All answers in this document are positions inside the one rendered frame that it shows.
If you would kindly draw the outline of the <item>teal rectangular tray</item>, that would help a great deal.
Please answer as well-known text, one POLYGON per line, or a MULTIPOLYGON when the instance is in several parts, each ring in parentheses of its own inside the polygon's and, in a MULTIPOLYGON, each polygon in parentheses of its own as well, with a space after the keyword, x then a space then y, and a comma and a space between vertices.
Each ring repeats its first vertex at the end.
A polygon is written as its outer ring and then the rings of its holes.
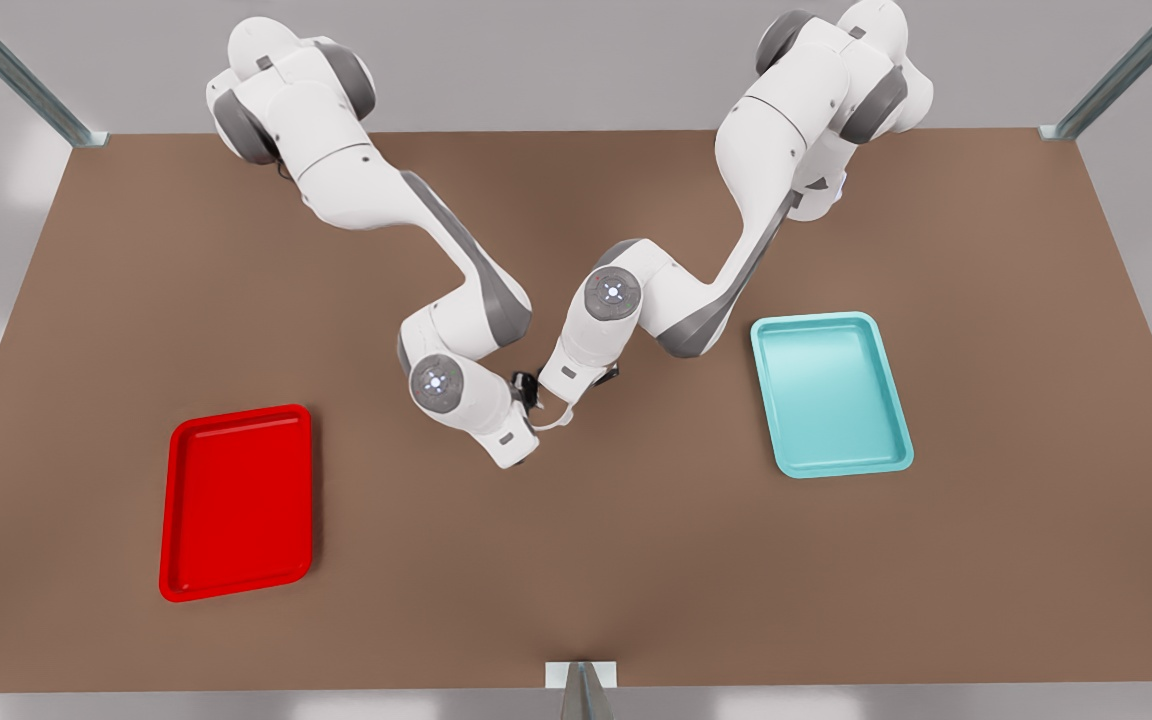
POLYGON ((911 441, 870 314, 767 316, 750 331, 776 468, 795 479, 902 471, 911 441))

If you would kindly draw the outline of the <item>red rectangular tray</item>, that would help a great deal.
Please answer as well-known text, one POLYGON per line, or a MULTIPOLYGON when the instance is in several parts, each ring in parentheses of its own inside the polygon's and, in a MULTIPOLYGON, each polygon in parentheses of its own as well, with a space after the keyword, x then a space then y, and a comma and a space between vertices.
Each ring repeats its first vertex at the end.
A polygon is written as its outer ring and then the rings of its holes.
POLYGON ((314 560, 314 433, 305 406, 174 429, 157 588, 187 602, 305 577, 314 560))

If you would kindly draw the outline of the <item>silver frame post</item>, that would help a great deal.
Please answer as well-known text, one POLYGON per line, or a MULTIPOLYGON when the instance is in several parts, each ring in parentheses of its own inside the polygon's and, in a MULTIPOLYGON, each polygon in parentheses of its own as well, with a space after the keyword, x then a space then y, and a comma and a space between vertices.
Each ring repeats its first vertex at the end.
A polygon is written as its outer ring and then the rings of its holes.
POLYGON ((74 149, 103 147, 109 132, 92 131, 0 40, 0 79, 74 149))
POLYGON ((559 720, 616 720, 608 688, 617 688, 616 661, 545 662, 545 688, 563 688, 559 720))
POLYGON ((1121 56, 1114 67, 1079 99, 1064 118, 1038 127, 1043 141, 1078 141, 1097 119, 1114 105, 1152 67, 1152 26, 1121 56))

